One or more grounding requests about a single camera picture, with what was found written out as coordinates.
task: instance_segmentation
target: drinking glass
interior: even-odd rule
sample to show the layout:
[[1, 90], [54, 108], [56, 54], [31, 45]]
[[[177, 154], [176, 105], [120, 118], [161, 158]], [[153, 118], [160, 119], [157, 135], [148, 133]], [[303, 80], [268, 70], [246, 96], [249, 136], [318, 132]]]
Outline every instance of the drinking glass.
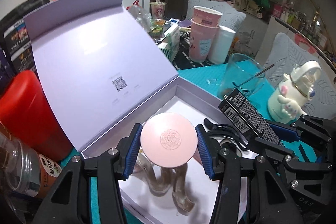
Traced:
[[263, 86], [265, 74], [255, 76], [262, 70], [263, 67], [251, 57], [240, 53], [231, 54], [217, 97], [223, 99], [234, 88], [238, 88], [245, 97], [255, 94]]

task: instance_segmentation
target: white cup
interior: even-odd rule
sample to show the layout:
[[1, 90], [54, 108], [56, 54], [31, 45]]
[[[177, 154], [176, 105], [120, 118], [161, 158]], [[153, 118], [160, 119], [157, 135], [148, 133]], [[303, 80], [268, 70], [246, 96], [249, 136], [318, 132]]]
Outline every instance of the white cup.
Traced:
[[229, 52], [236, 32], [228, 27], [219, 26], [215, 39], [212, 42], [208, 59], [218, 65], [223, 64]]

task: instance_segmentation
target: jar label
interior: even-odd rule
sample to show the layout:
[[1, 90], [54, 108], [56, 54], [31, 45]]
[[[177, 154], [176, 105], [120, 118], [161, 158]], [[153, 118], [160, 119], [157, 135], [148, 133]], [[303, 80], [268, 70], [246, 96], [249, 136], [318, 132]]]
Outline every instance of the jar label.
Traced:
[[55, 182], [58, 175], [61, 173], [61, 167], [44, 155], [39, 154], [40, 157], [40, 170], [41, 170], [41, 180], [40, 189], [37, 194], [37, 198], [44, 198], [48, 193], [48, 190]]
[[62, 168], [57, 163], [41, 154], [40, 154], [40, 160], [44, 170], [47, 172], [48, 175], [53, 176], [55, 178], [58, 177], [58, 175], [62, 171]]

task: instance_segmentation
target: cartoon figure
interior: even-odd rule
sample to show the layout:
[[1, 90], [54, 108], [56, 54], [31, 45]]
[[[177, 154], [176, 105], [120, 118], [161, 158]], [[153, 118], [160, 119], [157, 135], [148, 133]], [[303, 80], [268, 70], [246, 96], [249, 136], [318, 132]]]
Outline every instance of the cartoon figure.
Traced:
[[279, 95], [278, 102], [282, 104], [281, 113], [290, 117], [291, 120], [300, 117], [302, 114], [307, 115], [295, 100]]

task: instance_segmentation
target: box lid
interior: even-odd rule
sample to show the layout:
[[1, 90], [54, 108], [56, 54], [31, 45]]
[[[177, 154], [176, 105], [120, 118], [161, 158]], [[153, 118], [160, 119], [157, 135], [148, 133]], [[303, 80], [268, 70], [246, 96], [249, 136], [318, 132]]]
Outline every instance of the box lid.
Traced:
[[43, 91], [78, 151], [178, 75], [121, 2], [56, 0], [24, 18]]

